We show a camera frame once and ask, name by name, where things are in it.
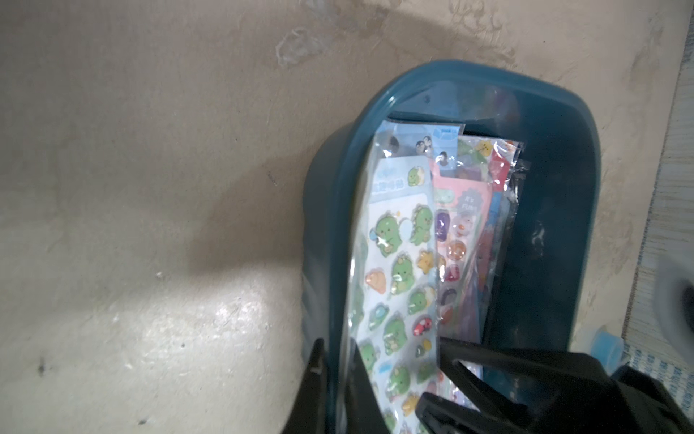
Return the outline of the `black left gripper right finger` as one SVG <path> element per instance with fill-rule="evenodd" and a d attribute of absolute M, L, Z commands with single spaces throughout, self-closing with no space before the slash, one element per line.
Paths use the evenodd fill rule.
<path fill-rule="evenodd" d="M 374 394 L 370 377 L 354 339 L 345 386 L 346 432 L 350 434 L 389 434 Z"/>

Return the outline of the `pink bonbon sticker sheet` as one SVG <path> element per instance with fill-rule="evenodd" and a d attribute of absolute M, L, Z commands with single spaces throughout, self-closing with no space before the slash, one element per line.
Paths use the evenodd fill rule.
<path fill-rule="evenodd" d="M 441 336 L 477 343 L 476 261 L 492 199 L 483 181 L 433 176 Z"/>

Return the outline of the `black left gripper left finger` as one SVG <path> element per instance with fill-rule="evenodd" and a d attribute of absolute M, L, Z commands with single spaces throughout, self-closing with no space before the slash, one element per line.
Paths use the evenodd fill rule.
<path fill-rule="evenodd" d="M 282 434 L 324 434 L 328 374 L 325 341 L 314 342 L 296 399 Z"/>

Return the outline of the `green dinosaur sticker sheet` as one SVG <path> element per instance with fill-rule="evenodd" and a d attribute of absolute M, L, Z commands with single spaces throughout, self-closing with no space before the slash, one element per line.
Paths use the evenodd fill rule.
<path fill-rule="evenodd" d="M 391 433 L 426 432 L 415 410 L 437 390 L 433 222 L 428 159 L 379 160 L 356 219 L 348 318 Z"/>

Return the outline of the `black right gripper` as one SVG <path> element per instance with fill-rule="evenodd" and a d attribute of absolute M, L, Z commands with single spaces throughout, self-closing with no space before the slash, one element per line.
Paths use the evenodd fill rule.
<path fill-rule="evenodd" d="M 609 375 L 588 354 L 538 349 L 493 349 L 439 340 L 439 367 L 483 411 L 425 392 L 416 415 L 431 433 L 692 433 L 662 383 L 624 365 Z M 471 374 L 466 363 L 548 385 L 552 401 L 534 410 L 513 403 Z"/>

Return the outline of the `teal plastic storage box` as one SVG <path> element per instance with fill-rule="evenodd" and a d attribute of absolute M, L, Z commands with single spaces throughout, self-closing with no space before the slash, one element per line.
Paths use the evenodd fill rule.
<path fill-rule="evenodd" d="M 314 156 L 303 192 L 303 350 L 325 340 L 325 429 L 345 429 L 340 380 L 352 205 L 372 136 L 387 117 L 450 121 L 516 139 L 531 165 L 484 343 L 569 347 L 600 188 L 596 123 L 578 95 L 466 61 L 432 61 L 380 90 Z"/>

